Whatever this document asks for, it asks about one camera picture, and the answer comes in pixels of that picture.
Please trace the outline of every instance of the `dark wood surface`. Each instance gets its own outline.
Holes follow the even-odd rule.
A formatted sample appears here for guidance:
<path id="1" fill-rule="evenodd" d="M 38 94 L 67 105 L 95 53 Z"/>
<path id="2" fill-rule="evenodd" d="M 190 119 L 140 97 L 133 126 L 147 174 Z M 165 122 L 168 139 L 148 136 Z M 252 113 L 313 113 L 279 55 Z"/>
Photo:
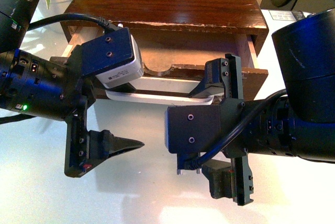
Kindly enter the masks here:
<path id="1" fill-rule="evenodd" d="M 256 53 L 268 33 L 256 0 L 74 0 L 66 12 L 102 16 L 131 29 L 253 35 Z"/>

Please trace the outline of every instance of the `black cylinder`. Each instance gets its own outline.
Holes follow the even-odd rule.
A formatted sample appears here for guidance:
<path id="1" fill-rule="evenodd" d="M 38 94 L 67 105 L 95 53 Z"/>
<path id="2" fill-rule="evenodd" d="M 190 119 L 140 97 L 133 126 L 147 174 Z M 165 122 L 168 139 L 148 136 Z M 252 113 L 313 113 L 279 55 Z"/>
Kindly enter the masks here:
<path id="1" fill-rule="evenodd" d="M 242 117 L 259 102 L 246 102 Z M 335 162 L 335 124 L 301 120 L 292 110 L 287 97 L 264 109 L 240 138 L 249 153 Z"/>
<path id="2" fill-rule="evenodd" d="M 62 121 L 79 101 L 65 67 L 19 49 L 0 55 L 0 108 Z"/>
<path id="3" fill-rule="evenodd" d="M 287 94 L 304 121 L 335 122 L 335 9 L 272 34 Z"/>
<path id="4" fill-rule="evenodd" d="M 0 53 L 19 48 L 39 0 L 0 0 Z"/>

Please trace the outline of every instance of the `white flower pot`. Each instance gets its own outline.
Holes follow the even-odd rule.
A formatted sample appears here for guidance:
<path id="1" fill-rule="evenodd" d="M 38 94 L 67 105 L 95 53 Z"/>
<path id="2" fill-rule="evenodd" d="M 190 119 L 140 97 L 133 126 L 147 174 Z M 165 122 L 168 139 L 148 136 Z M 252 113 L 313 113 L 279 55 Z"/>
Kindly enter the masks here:
<path id="1" fill-rule="evenodd" d="M 32 21 L 63 14 L 71 1 L 72 0 L 51 0 L 50 9 L 47 9 L 46 0 L 40 0 Z M 56 33 L 63 33 L 62 27 L 59 23 L 50 24 L 45 27 Z"/>

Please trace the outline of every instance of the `white tabletop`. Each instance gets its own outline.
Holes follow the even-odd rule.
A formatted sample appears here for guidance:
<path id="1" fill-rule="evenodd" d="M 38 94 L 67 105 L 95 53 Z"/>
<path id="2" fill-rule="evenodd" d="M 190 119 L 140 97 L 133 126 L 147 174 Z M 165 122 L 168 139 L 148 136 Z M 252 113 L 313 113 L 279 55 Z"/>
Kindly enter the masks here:
<path id="1" fill-rule="evenodd" d="M 267 10 L 264 16 L 271 31 L 258 59 L 270 74 L 257 98 L 284 88 L 270 35 L 289 22 L 273 23 Z M 48 59 L 65 47 L 64 35 L 39 29 L 26 34 L 21 48 Z M 250 154 L 254 202 L 244 207 L 212 199 L 203 175 L 177 176 L 176 156 L 164 146 L 166 109 L 98 100 L 88 110 L 89 130 L 107 129 L 146 145 L 80 179 L 63 173 L 64 122 L 1 125 L 0 223 L 333 223 L 335 165 Z"/>

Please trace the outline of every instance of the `wooden drawer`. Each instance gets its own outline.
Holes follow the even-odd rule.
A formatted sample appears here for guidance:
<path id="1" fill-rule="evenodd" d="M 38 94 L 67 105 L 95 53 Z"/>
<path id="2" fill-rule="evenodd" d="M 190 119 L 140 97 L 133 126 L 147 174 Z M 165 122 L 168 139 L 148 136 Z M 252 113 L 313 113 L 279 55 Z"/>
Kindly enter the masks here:
<path id="1" fill-rule="evenodd" d="M 268 75 L 258 69 L 251 36 L 142 29 L 131 33 L 141 51 L 145 76 L 200 81 L 207 61 L 232 53 L 241 56 L 244 99 L 252 100 Z M 100 35 L 102 30 L 95 27 L 78 28 L 63 56 Z"/>

